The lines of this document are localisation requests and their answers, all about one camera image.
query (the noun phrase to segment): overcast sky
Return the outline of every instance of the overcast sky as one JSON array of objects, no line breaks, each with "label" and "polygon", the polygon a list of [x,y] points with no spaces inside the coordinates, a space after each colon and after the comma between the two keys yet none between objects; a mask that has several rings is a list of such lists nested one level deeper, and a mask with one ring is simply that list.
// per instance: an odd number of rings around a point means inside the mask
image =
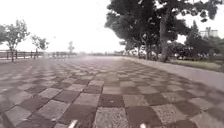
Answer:
[{"label": "overcast sky", "polygon": [[[105,52],[122,50],[119,39],[104,28],[106,9],[110,0],[0,0],[0,24],[24,19],[28,31],[50,41],[48,51],[67,51],[73,41],[75,51]],[[224,7],[220,7],[214,21],[198,23],[200,30],[212,27],[224,37]],[[20,50],[34,50],[31,40],[18,45]]]}]

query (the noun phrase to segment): tiled ground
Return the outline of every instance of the tiled ground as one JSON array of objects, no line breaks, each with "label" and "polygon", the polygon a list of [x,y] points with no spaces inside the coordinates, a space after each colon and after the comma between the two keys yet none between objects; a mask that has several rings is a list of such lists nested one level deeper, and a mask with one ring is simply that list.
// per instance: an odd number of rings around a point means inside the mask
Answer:
[{"label": "tiled ground", "polygon": [[222,92],[127,60],[35,60],[0,70],[0,109],[16,128],[73,120],[78,128],[224,128]]}]

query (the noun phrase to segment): dark paving tile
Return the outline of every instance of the dark paving tile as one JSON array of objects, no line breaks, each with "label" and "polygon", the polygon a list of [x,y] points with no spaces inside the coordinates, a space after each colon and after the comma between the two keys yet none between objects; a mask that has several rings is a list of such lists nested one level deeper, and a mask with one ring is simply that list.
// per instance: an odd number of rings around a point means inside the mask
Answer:
[{"label": "dark paving tile", "polygon": [[101,107],[124,107],[121,95],[101,94],[99,106]]},{"label": "dark paving tile", "polygon": [[122,94],[141,94],[141,92],[136,87],[121,87]]},{"label": "dark paving tile", "polygon": [[105,81],[104,86],[119,86],[119,82]]},{"label": "dark paving tile", "polygon": [[205,95],[205,96],[203,96],[202,98],[205,99],[205,100],[207,100],[208,102],[213,103],[213,104],[219,104],[219,103],[221,102],[220,100],[215,99],[215,98],[213,98],[213,97],[210,97],[210,96],[208,96],[208,95]]},{"label": "dark paving tile", "polygon": [[52,81],[54,81],[54,82],[61,82],[61,81],[63,81],[65,78],[62,78],[62,77],[56,77],[56,78],[54,78],[54,79],[52,79]]},{"label": "dark paving tile", "polygon": [[160,93],[145,95],[145,99],[147,100],[150,106],[169,103]]},{"label": "dark paving tile", "polygon": [[53,99],[72,103],[79,96],[79,92],[64,90],[56,95]]},{"label": "dark paving tile", "polygon": [[101,94],[102,87],[100,87],[100,86],[94,86],[94,85],[86,86],[84,88],[83,92],[85,92],[85,93],[93,93],[93,94]]},{"label": "dark paving tile", "polygon": [[80,128],[91,128],[96,114],[96,107],[86,105],[71,105],[59,122],[69,124],[72,120],[78,120]]},{"label": "dark paving tile", "polygon": [[65,89],[69,87],[71,84],[68,83],[56,83],[55,85],[51,86],[51,88],[57,88],[57,89]]},{"label": "dark paving tile", "polygon": [[119,79],[119,81],[130,81],[129,77],[120,77],[118,79]]},{"label": "dark paving tile", "polygon": [[42,86],[42,85],[36,85],[34,87],[31,87],[31,88],[27,89],[26,91],[29,92],[29,93],[37,94],[37,93],[40,93],[40,92],[44,91],[45,89],[47,89],[47,87]]},{"label": "dark paving tile", "polygon": [[13,108],[15,106],[15,104],[9,100],[5,100],[5,101],[2,101],[0,103],[0,110],[1,112],[5,112],[5,111],[8,111],[9,109]]},{"label": "dark paving tile", "polygon": [[177,93],[183,98],[185,98],[186,100],[196,98],[194,95],[192,95],[191,93],[187,91],[178,91]]},{"label": "dark paving tile", "polygon": [[6,91],[2,92],[1,95],[4,95],[5,97],[11,97],[11,96],[16,95],[20,92],[21,92],[21,90],[19,90],[17,88],[11,88],[9,90],[6,90]]},{"label": "dark paving tile", "polygon": [[53,128],[55,122],[38,114],[33,114],[27,120],[21,122],[17,128]]},{"label": "dark paving tile", "polygon": [[36,85],[40,85],[41,83],[46,82],[47,80],[43,80],[43,79],[38,79],[32,82],[32,84],[36,84]]},{"label": "dark paving tile", "polygon": [[149,86],[148,83],[146,83],[146,82],[140,82],[140,81],[135,81],[135,85],[136,86]]},{"label": "dark paving tile", "polygon": [[44,104],[46,104],[49,101],[48,98],[44,98],[38,95],[35,95],[34,97],[27,99],[23,101],[20,106],[31,111],[37,111],[40,109]]},{"label": "dark paving tile", "polygon": [[167,86],[153,86],[156,90],[158,90],[160,93],[164,92],[170,92],[170,90],[167,88]]},{"label": "dark paving tile", "polygon": [[188,116],[194,116],[201,113],[201,110],[188,101],[181,101],[174,104],[182,113]]},{"label": "dark paving tile", "polygon": [[90,82],[90,80],[77,79],[74,83],[75,83],[75,84],[88,85],[89,82]]},{"label": "dark paving tile", "polygon": [[166,126],[166,128],[198,128],[195,123],[189,120],[182,120]]},{"label": "dark paving tile", "polygon": [[138,128],[142,123],[151,127],[161,126],[161,121],[150,107],[128,107],[126,113],[129,127]]},{"label": "dark paving tile", "polygon": [[219,108],[211,108],[211,109],[208,109],[207,112],[211,116],[213,116],[216,119],[218,119],[219,121],[224,122],[224,111],[222,111],[221,109],[219,109]]}]

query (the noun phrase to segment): distant building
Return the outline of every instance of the distant building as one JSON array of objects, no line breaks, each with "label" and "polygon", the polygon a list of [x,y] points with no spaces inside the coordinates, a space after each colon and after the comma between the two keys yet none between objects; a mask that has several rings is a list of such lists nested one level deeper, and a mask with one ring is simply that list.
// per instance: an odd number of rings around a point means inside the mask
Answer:
[{"label": "distant building", "polygon": [[218,30],[211,30],[211,27],[207,27],[205,31],[200,31],[200,35],[202,37],[217,37],[218,36]]}]

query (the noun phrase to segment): walkway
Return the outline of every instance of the walkway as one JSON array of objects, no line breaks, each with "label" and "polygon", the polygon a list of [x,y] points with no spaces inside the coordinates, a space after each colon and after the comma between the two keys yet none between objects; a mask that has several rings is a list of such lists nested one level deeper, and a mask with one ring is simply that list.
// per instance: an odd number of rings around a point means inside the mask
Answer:
[{"label": "walkway", "polygon": [[0,71],[0,109],[16,128],[72,120],[78,128],[224,128],[223,93],[121,58],[34,60]]}]

